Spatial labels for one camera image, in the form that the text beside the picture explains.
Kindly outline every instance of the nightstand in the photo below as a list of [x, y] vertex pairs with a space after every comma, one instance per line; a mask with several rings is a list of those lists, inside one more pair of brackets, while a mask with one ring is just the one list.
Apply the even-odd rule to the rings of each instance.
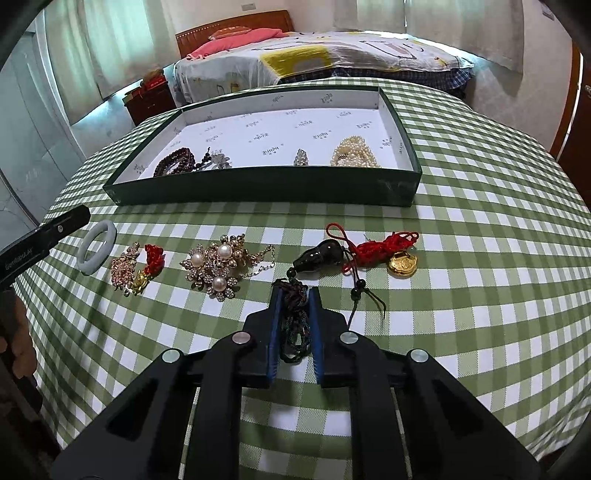
[[125, 103], [125, 106], [136, 127], [151, 116], [168, 112], [177, 107], [168, 88], [168, 82], [136, 94]]

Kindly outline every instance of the red pillow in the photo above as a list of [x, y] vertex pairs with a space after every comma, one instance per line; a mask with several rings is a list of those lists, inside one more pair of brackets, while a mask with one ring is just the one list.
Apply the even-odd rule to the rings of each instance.
[[250, 32], [250, 30], [252, 30], [252, 29], [248, 28], [248, 27], [223, 28], [221, 30], [218, 30], [214, 34], [210, 35], [209, 39], [210, 40], [218, 40], [220, 38], [233, 37], [234, 35], [242, 35], [242, 34], [248, 33], [248, 32]]
[[232, 48], [243, 47], [250, 43], [257, 43], [270, 38], [289, 37], [287, 33], [283, 33], [280, 28], [257, 28], [243, 35], [236, 35], [235, 37], [220, 38], [219, 40], [208, 41], [201, 45], [197, 50], [191, 52], [188, 59], [202, 59], [208, 55], [213, 55], [224, 50]]

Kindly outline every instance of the gold chain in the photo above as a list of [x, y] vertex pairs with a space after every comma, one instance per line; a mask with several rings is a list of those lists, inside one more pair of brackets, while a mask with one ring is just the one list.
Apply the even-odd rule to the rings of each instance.
[[275, 267], [275, 247], [273, 245], [269, 245], [262, 252], [259, 252], [256, 255], [249, 255], [248, 261], [251, 263], [251, 265], [253, 267], [255, 267], [257, 264], [262, 262], [262, 260], [265, 258], [265, 255], [267, 255], [267, 253], [269, 253], [269, 252], [271, 252], [271, 263], [269, 265], [262, 265], [258, 268], [257, 271], [242, 275], [242, 278], [251, 278], [251, 277], [254, 277], [255, 275], [258, 275], [261, 272], [264, 272], [265, 270], [270, 270], [271, 268], [274, 268]]

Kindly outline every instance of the table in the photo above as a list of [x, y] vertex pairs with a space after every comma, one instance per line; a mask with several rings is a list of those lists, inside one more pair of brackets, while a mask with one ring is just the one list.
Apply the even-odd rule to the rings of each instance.
[[[44, 414], [60, 443], [163, 350], [199, 351], [239, 330], [248, 313], [266, 306], [270, 282], [324, 238], [329, 222], [342, 224], [354, 242], [421, 234], [411, 279], [394, 279], [384, 266], [363, 274], [389, 313], [382, 321], [364, 296], [353, 330], [396, 352], [429, 351], [536, 457], [570, 441], [591, 403], [591, 215], [571, 182], [531, 137], [445, 93], [393, 80], [309, 83], [383, 88], [423, 166], [414, 206], [116, 207], [102, 185], [170, 113], [88, 159], [46, 220], [84, 203], [92, 213], [85, 230], [115, 222], [112, 258], [134, 241], [157, 244], [166, 268], [143, 295], [124, 298], [109, 283], [110, 261], [91, 277], [76, 271], [82, 230], [18, 279], [33, 321]], [[228, 232], [245, 232], [251, 251], [275, 245], [277, 266], [219, 303], [191, 291], [178, 263], [197, 243]], [[325, 307], [348, 317], [349, 277], [308, 283], [320, 286]], [[321, 391], [311, 359], [281, 364], [271, 390], [243, 393], [241, 478], [350, 478], [349, 435], [347, 392]]]

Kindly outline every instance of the curtain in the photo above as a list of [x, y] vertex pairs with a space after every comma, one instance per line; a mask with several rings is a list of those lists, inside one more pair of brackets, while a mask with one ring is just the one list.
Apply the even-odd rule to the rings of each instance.
[[404, 0], [335, 1], [335, 26], [337, 28], [405, 32]]
[[51, 65], [70, 124], [180, 58], [161, 0], [54, 0], [45, 15]]
[[522, 0], [407, 0], [407, 33], [523, 72]]

